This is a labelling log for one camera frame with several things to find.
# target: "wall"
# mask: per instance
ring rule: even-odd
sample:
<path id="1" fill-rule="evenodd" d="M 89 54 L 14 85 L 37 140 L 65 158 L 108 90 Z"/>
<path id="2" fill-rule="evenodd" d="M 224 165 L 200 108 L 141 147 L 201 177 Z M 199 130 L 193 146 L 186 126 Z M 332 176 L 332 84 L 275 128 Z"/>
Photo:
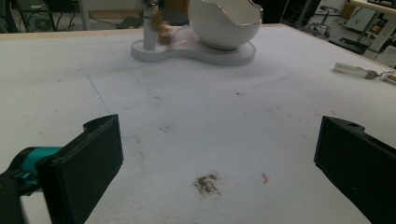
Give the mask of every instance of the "wall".
<path id="1" fill-rule="evenodd" d="M 141 0 L 84 0 L 88 10 L 132 9 L 139 7 Z"/>

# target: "blue line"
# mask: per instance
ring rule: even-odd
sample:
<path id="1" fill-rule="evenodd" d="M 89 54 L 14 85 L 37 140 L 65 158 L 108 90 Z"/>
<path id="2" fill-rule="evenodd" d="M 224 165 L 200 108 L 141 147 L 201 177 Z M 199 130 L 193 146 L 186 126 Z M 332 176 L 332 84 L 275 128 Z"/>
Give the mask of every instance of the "blue line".
<path id="1" fill-rule="evenodd" d="M 95 87 L 95 85 L 93 84 L 93 82 L 92 82 L 90 76 L 88 76 L 88 75 L 85 75 L 85 76 L 86 76 L 86 77 L 88 78 L 88 80 L 91 82 L 91 85 L 93 86 L 93 89 L 96 91 L 96 94 L 99 96 L 99 99 L 100 99 L 100 101 L 102 102 L 102 105 L 105 107 L 105 110 L 106 110 L 107 114 L 109 115 L 109 114 L 110 114 L 110 111 L 108 110 L 107 106 L 105 105 L 105 102 L 103 101 L 102 96 L 99 94 L 99 91 L 96 89 L 96 87 Z"/>

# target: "dirt spot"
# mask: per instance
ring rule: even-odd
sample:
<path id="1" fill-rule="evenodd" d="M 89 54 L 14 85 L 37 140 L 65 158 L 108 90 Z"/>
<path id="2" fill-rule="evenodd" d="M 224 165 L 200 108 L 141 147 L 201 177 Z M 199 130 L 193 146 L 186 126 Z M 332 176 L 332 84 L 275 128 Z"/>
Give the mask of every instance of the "dirt spot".
<path id="1" fill-rule="evenodd" d="M 262 172 L 262 179 L 264 179 L 264 182 L 262 183 L 265 185 L 270 182 L 270 177 L 265 172 Z"/>
<path id="2" fill-rule="evenodd" d="M 132 150 L 133 157 L 137 158 L 140 162 L 143 163 L 145 159 L 145 154 L 142 138 L 139 135 L 132 135 L 125 137 L 125 141 L 128 144 L 128 148 Z"/>
<path id="3" fill-rule="evenodd" d="M 219 175 L 211 174 L 196 178 L 192 184 L 198 189 L 198 192 L 202 196 L 208 196 L 212 194 L 221 195 L 219 189 L 216 188 L 218 181 Z"/>
<path id="4" fill-rule="evenodd" d="M 170 133 L 171 132 L 171 127 L 169 125 L 163 125 L 160 128 L 161 131 L 163 131 L 164 133 Z"/>

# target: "table surface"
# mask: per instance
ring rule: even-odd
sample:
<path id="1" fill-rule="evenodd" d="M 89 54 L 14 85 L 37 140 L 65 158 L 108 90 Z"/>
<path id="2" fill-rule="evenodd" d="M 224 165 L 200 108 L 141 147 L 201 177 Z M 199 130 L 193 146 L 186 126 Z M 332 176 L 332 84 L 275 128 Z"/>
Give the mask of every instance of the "table surface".
<path id="1" fill-rule="evenodd" d="M 0 38 L 0 171 L 120 116 L 124 164 L 87 223 L 369 223 L 313 159 L 322 116 L 396 147 L 396 87 L 331 71 L 387 67 L 283 25 L 262 27 L 241 67 L 141 63 L 136 30 Z M 206 175 L 213 194 L 194 186 Z M 31 223 L 50 223 L 42 193 L 22 200 Z"/>
<path id="2" fill-rule="evenodd" d="M 367 0 L 350 0 L 350 4 L 358 7 L 370 8 L 374 11 L 386 13 L 389 15 L 396 15 L 396 9 L 390 7 L 382 7 L 373 3 L 368 3 Z"/>

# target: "white bowl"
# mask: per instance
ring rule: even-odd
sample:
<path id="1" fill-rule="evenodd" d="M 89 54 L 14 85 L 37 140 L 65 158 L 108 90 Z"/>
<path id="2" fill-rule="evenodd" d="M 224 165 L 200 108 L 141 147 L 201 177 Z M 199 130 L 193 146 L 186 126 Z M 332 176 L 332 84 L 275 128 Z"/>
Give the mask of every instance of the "white bowl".
<path id="1" fill-rule="evenodd" d="M 191 0 L 189 19 L 204 44 L 236 49 L 259 31 L 262 8 L 250 0 Z"/>

